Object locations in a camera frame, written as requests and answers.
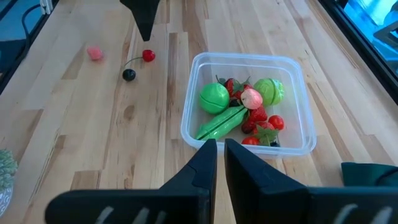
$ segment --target butcher block countertop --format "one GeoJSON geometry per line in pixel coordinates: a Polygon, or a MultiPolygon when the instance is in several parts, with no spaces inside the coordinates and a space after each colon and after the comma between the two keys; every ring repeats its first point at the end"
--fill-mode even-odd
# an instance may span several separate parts
{"type": "MultiPolygon", "coordinates": [[[[194,155],[180,120],[194,56],[283,55],[301,64],[318,144],[266,159],[291,178],[342,186],[343,161],[398,164],[398,106],[317,0],[161,0],[143,42],[117,0],[60,0],[0,96],[0,148],[19,163],[0,223],[44,222],[48,202],[73,189],[156,189],[194,155]],[[87,46],[103,49],[92,62],[87,46]],[[123,65],[152,49],[151,63],[123,65]]],[[[234,223],[218,158],[215,223],[234,223]]]]}

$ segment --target red cherry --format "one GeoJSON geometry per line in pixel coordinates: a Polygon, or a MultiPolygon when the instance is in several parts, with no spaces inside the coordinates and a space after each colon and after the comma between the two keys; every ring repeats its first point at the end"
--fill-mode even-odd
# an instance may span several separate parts
{"type": "Polygon", "coordinates": [[[144,59],[144,61],[146,62],[151,62],[153,60],[155,60],[155,52],[151,51],[151,50],[144,50],[142,52],[142,59],[144,59]]]}

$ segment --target green apple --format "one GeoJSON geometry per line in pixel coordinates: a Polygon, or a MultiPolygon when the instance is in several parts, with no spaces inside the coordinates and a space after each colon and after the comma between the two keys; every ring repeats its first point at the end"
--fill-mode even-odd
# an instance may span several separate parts
{"type": "Polygon", "coordinates": [[[219,83],[207,84],[200,92],[199,103],[205,111],[218,114],[228,107],[228,90],[219,83]]]}
{"type": "Polygon", "coordinates": [[[276,105],[284,98],[284,86],[276,79],[260,79],[254,84],[253,88],[261,94],[264,106],[276,105]]]}

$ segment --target cherry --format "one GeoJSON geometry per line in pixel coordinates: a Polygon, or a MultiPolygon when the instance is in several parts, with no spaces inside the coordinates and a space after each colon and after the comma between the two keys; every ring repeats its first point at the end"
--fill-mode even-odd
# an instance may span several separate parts
{"type": "Polygon", "coordinates": [[[142,59],[146,62],[151,62],[155,60],[156,54],[152,50],[144,50],[142,52],[142,59]]]}
{"type": "Polygon", "coordinates": [[[131,82],[136,78],[136,71],[131,68],[125,69],[123,71],[123,79],[127,82],[131,82]]]}

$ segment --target cherry stem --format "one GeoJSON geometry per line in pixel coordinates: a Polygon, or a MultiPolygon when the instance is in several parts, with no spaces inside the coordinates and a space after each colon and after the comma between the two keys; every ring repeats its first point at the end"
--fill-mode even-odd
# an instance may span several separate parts
{"type": "Polygon", "coordinates": [[[132,62],[132,61],[135,60],[135,59],[139,59],[139,58],[142,58],[142,57],[136,57],[136,58],[133,58],[133,59],[129,60],[128,62],[126,62],[126,63],[124,64],[124,67],[125,67],[128,63],[132,62]]]}

